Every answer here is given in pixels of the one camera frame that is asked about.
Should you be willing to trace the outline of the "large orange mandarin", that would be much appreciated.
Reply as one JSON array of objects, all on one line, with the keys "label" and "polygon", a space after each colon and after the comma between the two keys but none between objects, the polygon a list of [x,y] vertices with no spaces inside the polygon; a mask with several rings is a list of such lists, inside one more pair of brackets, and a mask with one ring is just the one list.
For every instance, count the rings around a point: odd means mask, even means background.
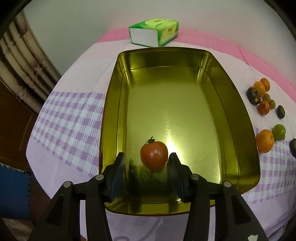
[{"label": "large orange mandarin", "polygon": [[274,146],[273,133],[270,130],[262,130],[256,135],[256,145],[261,153],[268,153]]}]

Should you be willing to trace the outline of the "brown longan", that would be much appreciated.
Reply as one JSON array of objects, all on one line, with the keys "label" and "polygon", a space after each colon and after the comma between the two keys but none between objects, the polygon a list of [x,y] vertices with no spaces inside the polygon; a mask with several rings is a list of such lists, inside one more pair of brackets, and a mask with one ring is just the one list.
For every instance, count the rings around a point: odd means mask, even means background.
[{"label": "brown longan", "polygon": [[270,109],[275,109],[275,106],[276,106],[275,101],[273,99],[271,99],[269,102]]},{"label": "brown longan", "polygon": [[267,101],[268,103],[270,103],[271,101],[271,97],[268,93],[266,93],[263,97],[262,100]]}]

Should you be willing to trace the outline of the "yellow-orange mandarin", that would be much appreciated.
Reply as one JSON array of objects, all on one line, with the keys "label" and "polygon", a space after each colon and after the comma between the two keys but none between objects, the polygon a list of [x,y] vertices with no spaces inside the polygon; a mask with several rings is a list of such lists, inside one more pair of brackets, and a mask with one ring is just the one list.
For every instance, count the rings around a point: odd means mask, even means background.
[{"label": "yellow-orange mandarin", "polygon": [[253,84],[253,87],[259,91],[259,96],[263,97],[266,93],[265,86],[262,82],[257,81]]}]

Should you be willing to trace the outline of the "pink purple checked tablecloth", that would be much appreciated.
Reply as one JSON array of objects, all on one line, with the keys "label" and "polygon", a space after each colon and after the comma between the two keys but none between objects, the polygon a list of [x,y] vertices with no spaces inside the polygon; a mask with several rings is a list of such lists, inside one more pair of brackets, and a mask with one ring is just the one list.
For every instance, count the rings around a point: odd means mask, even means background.
[{"label": "pink purple checked tablecloth", "polygon": [[[270,240],[287,230],[295,214],[295,88],[274,68],[240,46],[217,37],[181,30],[171,46],[210,51],[233,80],[241,96],[266,77],[270,95],[285,109],[286,139],[260,155],[259,184],[243,195]],[[85,182],[98,172],[98,146],[105,94],[118,54],[134,49],[128,29],[103,35],[62,76],[43,105],[31,133],[26,156],[49,197],[63,182]]]}]

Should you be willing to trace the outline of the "dark passion fruit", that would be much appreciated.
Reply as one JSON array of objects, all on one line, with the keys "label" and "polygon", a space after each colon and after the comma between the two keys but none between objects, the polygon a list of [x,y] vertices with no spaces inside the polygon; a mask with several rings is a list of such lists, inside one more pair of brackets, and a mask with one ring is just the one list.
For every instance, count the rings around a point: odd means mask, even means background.
[{"label": "dark passion fruit", "polygon": [[276,114],[280,120],[282,120],[285,117],[285,109],[283,108],[282,105],[279,105],[276,108]]},{"label": "dark passion fruit", "polygon": [[290,141],[290,152],[294,158],[296,158],[296,138]]}]

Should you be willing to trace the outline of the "gold rectangular tin tray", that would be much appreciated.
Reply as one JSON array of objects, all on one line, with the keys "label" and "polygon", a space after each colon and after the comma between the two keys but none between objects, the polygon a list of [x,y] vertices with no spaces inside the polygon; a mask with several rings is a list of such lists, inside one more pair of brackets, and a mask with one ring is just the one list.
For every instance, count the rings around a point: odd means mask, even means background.
[{"label": "gold rectangular tin tray", "polygon": [[193,173],[212,183],[231,182],[239,193],[260,177],[255,135],[234,83],[212,53],[163,47],[121,52],[103,112],[99,171],[124,153],[122,182],[109,211],[157,216],[186,213],[163,169],[152,173],[140,159],[149,138]]}]

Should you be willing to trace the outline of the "dark mangosteen with calyx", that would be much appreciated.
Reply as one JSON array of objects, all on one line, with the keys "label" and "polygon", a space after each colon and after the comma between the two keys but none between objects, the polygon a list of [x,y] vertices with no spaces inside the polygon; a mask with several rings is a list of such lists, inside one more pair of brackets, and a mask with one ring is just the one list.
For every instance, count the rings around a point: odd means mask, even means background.
[{"label": "dark mangosteen with calyx", "polygon": [[246,91],[247,98],[252,105],[258,105],[261,102],[259,90],[254,87],[249,87]]}]

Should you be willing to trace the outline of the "small red tomato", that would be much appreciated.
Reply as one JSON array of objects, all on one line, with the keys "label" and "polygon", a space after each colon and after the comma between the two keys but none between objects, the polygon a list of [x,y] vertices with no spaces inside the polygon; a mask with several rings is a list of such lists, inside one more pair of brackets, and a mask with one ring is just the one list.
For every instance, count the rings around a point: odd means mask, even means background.
[{"label": "small red tomato", "polygon": [[258,105],[258,111],[261,115],[267,115],[270,111],[269,103],[265,100],[262,100]]}]

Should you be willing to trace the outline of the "green tissue box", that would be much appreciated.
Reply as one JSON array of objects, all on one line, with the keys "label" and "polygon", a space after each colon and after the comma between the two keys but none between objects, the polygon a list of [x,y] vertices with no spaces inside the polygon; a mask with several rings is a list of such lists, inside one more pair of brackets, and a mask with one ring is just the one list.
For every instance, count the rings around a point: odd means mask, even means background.
[{"label": "green tissue box", "polygon": [[179,34],[176,20],[154,18],[128,27],[133,44],[146,47],[163,47]]}]

